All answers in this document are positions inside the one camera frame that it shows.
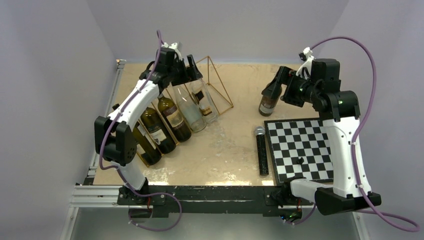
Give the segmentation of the dark wine bottle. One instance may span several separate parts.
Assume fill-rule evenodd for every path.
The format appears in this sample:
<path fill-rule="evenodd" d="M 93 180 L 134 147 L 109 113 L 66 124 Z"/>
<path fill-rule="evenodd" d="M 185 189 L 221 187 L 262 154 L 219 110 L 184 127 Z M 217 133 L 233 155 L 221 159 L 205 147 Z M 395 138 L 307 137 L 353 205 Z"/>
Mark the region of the dark wine bottle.
<path fill-rule="evenodd" d="M 265 117 L 270 116 L 274 112 L 274 109 L 277 105 L 279 98 L 278 99 L 270 99 L 266 96 L 262 96 L 260 103 L 259 103 L 258 112 L 262 116 L 265 116 Z"/>
<path fill-rule="evenodd" d="M 132 133 L 137 142 L 137 155 L 149 167 L 160 161 L 162 154 L 157 148 L 157 144 L 160 144 L 160 140 L 156 139 L 156 136 L 152 139 L 149 132 L 145 130 L 142 124 L 137 121 Z"/>
<path fill-rule="evenodd" d="M 141 115 L 141 121 L 161 153 L 169 154 L 176 148 L 176 143 L 155 109 L 147 107 Z"/>

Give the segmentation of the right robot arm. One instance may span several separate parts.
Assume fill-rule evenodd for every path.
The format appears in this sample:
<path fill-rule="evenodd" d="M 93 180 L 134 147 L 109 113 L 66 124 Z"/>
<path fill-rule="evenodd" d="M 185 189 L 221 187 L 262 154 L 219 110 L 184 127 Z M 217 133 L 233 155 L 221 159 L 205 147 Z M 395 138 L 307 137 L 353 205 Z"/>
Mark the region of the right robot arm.
<path fill-rule="evenodd" d="M 262 92 L 296 107 L 311 104 L 318 113 L 264 122 L 279 186 L 268 196 L 280 206 L 306 200 L 327 216 L 382 204 L 363 165 L 359 101 L 340 89 L 339 73 L 340 63 L 328 58 L 313 60 L 304 71 L 281 66 Z"/>

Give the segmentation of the green wine bottle silver neck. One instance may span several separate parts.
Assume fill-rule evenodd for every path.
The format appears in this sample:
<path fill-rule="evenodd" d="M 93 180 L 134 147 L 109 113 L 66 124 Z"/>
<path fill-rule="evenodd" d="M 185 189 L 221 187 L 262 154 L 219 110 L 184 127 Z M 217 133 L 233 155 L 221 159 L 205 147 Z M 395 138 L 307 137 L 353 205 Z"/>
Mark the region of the green wine bottle silver neck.
<path fill-rule="evenodd" d="M 192 132 L 185 119 L 172 99 L 165 97 L 162 93 L 158 96 L 158 110 L 171 128 L 172 133 L 179 142 L 190 139 Z"/>

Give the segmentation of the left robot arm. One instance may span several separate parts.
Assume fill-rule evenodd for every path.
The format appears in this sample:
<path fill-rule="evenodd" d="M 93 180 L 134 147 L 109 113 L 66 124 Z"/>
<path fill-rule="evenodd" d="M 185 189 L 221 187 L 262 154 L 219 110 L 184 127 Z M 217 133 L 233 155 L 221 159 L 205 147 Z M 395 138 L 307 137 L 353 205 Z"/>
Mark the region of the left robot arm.
<path fill-rule="evenodd" d="M 95 119 L 95 151 L 99 154 L 99 166 L 105 170 L 102 161 L 110 162 L 109 167 L 118 172 L 124 186 L 130 190 L 130 199 L 136 204 L 146 203 L 151 196 L 147 178 L 133 161 L 137 153 L 137 141 L 133 135 L 136 123 L 169 85 L 177 86 L 201 77 L 191 54 L 183 58 L 177 48 L 162 46 L 119 107 L 108 116 Z"/>

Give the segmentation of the clear whisky bottle black cap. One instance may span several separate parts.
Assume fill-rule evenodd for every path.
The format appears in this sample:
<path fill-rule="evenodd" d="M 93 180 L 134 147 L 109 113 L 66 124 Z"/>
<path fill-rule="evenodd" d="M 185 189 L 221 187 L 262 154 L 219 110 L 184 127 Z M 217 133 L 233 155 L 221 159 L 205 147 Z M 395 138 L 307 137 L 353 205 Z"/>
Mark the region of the clear whisky bottle black cap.
<path fill-rule="evenodd" d="M 190 82 L 189 89 L 206 123 L 210 124 L 216 121 L 218 111 L 203 79 Z"/>

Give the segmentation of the clear glass bottle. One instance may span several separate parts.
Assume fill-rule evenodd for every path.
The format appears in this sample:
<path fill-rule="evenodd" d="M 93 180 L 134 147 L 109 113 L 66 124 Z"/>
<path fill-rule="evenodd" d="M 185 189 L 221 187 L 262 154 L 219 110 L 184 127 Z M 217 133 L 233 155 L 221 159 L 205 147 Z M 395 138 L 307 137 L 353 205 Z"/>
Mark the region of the clear glass bottle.
<path fill-rule="evenodd" d="M 198 106 L 194 103 L 185 87 L 180 84 L 172 87 L 176 104 L 183 114 L 188 126 L 192 132 L 197 133 L 202 131 L 206 127 Z"/>

